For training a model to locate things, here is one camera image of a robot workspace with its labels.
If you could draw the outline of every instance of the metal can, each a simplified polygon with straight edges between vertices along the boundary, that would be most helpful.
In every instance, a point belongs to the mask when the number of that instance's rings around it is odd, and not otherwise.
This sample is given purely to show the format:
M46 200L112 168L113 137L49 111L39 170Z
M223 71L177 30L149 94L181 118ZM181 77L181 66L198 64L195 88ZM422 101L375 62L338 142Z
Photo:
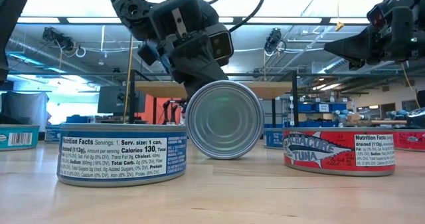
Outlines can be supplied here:
M46 144L58 144L60 141L60 126L49 125L46 126L46 132L44 133L44 142Z
M271 149L283 149L284 131L281 128L264 128L264 147Z
M0 151L37 147L39 128L40 126L35 125L0 124Z
M167 181L186 170L186 140L184 126L62 124L57 176L84 187Z
M395 130L394 146L397 150L425 152L425 130Z
M395 171L394 138L382 128L286 128L284 162L316 173L383 176Z
M255 93L229 80L209 83L189 101L189 139L210 158L231 160L247 154L260 139L264 113Z

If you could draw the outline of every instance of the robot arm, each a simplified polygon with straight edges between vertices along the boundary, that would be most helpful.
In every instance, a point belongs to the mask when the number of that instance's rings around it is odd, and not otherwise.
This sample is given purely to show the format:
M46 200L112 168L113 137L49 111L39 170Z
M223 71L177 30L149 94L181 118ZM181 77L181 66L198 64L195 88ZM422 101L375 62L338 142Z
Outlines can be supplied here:
M233 55L230 32L203 0L110 0L130 33L145 44L138 55L148 64L161 61L191 97L200 87L228 79L220 66Z
M384 0L367 13L367 19L370 25L360 34L327 43L325 50L357 68L425 55L425 0Z

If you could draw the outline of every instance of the tuna fish drawing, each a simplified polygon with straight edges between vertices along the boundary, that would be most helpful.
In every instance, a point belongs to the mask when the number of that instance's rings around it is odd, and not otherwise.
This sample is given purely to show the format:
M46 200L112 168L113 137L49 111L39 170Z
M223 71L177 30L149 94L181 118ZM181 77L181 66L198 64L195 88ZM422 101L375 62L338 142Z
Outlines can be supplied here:
M310 136L301 132L290 132L284 138L284 153L291 159L291 164L294 164L295 161L315 162L322 168L322 160L343 152L353 151L321 139L320 133L316 132Z

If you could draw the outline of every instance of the albacore tuna label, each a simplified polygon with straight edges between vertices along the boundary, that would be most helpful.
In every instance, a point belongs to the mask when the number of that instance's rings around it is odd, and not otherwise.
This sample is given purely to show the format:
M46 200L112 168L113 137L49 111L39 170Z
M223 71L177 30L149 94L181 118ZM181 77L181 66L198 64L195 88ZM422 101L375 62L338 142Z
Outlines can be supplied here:
M394 169L390 132L284 131L284 161L318 169L382 171Z
M394 133L395 148L425 151L425 132L403 131Z

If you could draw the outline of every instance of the wooden table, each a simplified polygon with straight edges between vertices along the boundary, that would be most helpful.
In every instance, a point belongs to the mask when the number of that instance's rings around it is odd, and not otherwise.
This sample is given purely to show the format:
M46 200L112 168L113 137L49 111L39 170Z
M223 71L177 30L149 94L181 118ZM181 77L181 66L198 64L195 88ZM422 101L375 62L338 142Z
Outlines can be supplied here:
M57 145L0 152L0 223L424 223L424 153L397 151L392 176L339 177L287 168L263 145L231 161L189 145L185 175L123 188L58 182Z
M290 82L241 82L249 87L259 98L276 98L292 89ZM135 88L156 98L186 98L182 84L170 81L137 81Z

